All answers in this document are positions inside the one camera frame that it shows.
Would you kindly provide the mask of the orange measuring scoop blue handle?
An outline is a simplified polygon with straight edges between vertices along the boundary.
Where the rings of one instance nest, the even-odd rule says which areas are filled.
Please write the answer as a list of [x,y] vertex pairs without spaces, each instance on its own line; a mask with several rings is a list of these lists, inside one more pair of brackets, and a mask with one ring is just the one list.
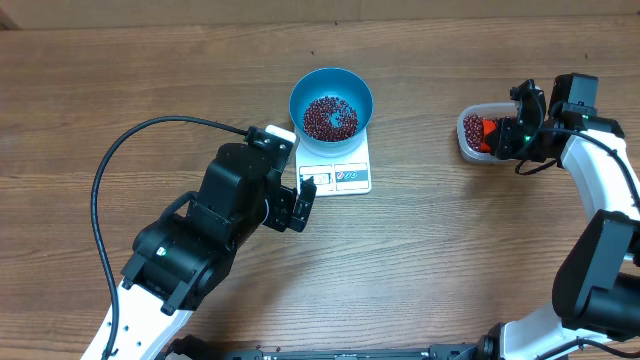
[[496,119],[482,118],[482,139],[480,143],[479,151],[481,153],[491,153],[492,146],[495,143],[495,136],[493,133],[498,128],[498,121]]

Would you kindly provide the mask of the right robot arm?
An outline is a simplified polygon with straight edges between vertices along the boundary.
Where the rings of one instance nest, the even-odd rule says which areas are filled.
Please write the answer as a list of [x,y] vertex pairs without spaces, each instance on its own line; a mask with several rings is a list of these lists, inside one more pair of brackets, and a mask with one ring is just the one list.
[[511,88],[513,116],[482,124],[484,161],[528,161],[538,171],[557,166],[576,185],[587,225],[554,279],[548,304],[496,324],[464,359],[566,359],[593,347],[620,359],[637,352],[613,348],[639,335],[639,278],[622,272],[639,261],[639,179],[626,154],[619,122],[595,106],[598,79],[555,78],[549,98],[531,79]]

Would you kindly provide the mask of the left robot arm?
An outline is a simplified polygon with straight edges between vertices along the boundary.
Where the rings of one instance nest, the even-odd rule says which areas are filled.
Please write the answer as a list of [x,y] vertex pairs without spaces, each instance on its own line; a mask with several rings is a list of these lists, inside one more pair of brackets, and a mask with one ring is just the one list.
[[84,352],[86,359],[153,359],[229,274],[261,226],[304,230],[316,187],[282,186],[293,148],[259,140],[221,146],[199,191],[177,198],[135,238],[118,305]]

